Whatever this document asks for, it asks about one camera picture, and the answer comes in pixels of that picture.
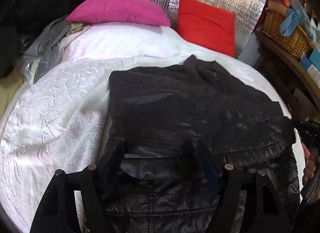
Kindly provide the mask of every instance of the yellow fabric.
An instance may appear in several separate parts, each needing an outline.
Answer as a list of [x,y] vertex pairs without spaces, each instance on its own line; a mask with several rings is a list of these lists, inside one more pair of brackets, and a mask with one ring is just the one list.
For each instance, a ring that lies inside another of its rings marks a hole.
[[0,79],[0,118],[24,81],[24,76],[16,69],[8,77]]

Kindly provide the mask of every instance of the wicker basket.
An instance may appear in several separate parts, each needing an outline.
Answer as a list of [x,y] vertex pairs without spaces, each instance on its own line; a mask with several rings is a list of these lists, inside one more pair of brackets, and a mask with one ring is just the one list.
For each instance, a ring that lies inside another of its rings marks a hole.
[[287,17],[271,8],[266,9],[266,19],[264,21],[263,33],[282,46],[294,58],[300,61],[303,52],[313,49],[308,35],[300,25],[296,27],[289,37],[284,37],[280,33],[280,25]]

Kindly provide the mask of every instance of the textured white fabric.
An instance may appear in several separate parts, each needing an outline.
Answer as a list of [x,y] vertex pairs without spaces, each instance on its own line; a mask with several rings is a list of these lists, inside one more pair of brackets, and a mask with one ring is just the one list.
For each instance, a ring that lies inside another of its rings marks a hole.
[[[96,161],[108,112],[108,78],[114,70],[182,64],[194,54],[216,60],[246,85],[279,101],[290,117],[274,88],[250,66],[188,43],[169,27],[153,28],[156,31],[139,24],[91,26],[65,47],[61,64],[32,87],[21,89],[11,102],[0,124],[0,202],[23,233],[29,232],[56,169],[77,172]],[[301,179],[303,150],[297,133],[296,138],[293,150]]]

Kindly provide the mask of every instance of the silver screw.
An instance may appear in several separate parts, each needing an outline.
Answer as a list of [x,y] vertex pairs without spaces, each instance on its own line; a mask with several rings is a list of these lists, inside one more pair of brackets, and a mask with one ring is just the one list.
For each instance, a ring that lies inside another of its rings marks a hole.
[[97,167],[97,165],[96,164],[89,164],[88,165],[88,170],[94,170],[94,169],[96,169],[96,167]]
[[61,170],[61,169],[57,169],[57,170],[54,172],[54,174],[57,175],[57,176],[61,175],[62,173],[63,173],[63,170]]
[[260,176],[265,176],[266,175],[266,172],[264,170],[258,170],[258,174]]
[[233,165],[232,164],[226,164],[224,167],[229,171],[231,171],[233,169]]

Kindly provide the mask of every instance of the pink pillow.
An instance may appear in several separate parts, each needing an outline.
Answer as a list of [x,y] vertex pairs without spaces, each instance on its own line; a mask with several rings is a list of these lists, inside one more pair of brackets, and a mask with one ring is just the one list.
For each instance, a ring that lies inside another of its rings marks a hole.
[[66,20],[83,23],[128,21],[171,26],[162,8],[150,0],[86,0]]

